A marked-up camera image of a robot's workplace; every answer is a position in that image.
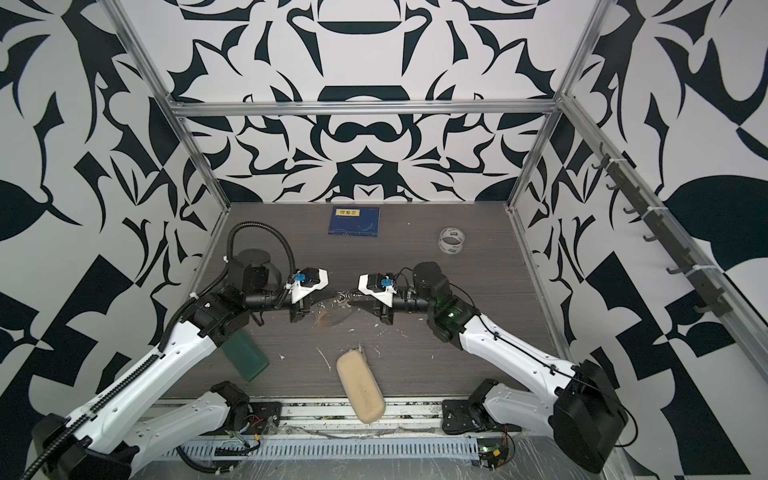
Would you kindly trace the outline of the silver keyring cluster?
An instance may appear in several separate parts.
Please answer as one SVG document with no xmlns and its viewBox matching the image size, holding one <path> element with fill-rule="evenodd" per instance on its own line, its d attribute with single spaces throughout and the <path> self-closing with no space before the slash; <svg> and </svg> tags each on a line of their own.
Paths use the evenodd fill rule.
<svg viewBox="0 0 768 480">
<path fill-rule="evenodd" d="M 355 299 L 355 294 L 350 291 L 340 291 L 334 298 L 333 307 L 335 309 L 350 309 L 353 307 L 352 301 Z"/>
</svg>

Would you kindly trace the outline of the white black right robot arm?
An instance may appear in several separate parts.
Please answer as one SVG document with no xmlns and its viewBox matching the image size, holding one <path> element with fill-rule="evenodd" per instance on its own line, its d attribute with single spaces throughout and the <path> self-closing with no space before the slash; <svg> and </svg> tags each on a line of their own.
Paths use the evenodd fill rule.
<svg viewBox="0 0 768 480">
<path fill-rule="evenodd" d="M 394 274 L 364 274 L 346 296 L 386 324 L 398 313 L 425 315 L 439 340 L 494 365 L 527 388 L 521 393 L 490 382 L 476 389 L 475 403 L 495 424 L 547 436 L 583 470 L 601 473 L 613 451 L 621 448 L 626 426 L 637 423 L 605 370 L 590 360 L 572 363 L 550 355 L 507 332 L 450 282 L 437 263 L 421 262 L 410 271 L 412 280 L 404 287 Z"/>
</svg>

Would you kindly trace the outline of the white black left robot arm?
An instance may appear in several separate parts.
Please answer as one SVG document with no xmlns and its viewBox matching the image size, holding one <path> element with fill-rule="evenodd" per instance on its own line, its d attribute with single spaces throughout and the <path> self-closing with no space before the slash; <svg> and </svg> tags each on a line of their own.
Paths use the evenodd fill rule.
<svg viewBox="0 0 768 480">
<path fill-rule="evenodd" d="M 159 343 L 131 370 L 68 416 L 49 414 L 32 431 L 31 479 L 130 479 L 161 455 L 206 433 L 235 437 L 251 424 L 250 398 L 229 381 L 151 420 L 145 412 L 192 367 L 230 342 L 262 313 L 286 310 L 291 322 L 327 297 L 327 270 L 299 269 L 287 239 L 263 222 L 235 225 L 226 264 L 173 314 Z"/>
</svg>

